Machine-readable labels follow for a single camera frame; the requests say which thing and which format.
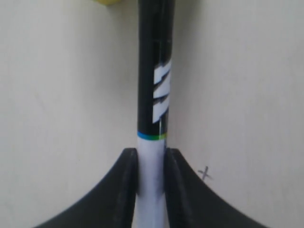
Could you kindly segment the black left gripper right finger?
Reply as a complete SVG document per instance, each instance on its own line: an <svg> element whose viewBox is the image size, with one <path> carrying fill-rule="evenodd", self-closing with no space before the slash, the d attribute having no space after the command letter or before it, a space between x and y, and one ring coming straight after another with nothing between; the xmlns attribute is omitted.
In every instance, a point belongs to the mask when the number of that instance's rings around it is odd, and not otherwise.
<svg viewBox="0 0 304 228"><path fill-rule="evenodd" d="M176 148L164 155L164 191L171 228L263 228L211 190Z"/></svg>

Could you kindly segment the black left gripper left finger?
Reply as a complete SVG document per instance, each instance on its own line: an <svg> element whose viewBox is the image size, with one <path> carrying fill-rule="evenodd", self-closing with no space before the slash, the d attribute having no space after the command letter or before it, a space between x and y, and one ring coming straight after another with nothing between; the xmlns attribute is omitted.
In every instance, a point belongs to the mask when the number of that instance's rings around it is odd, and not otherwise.
<svg viewBox="0 0 304 228"><path fill-rule="evenodd" d="M138 186L138 155L125 148L103 179L83 198L39 228L130 228Z"/></svg>

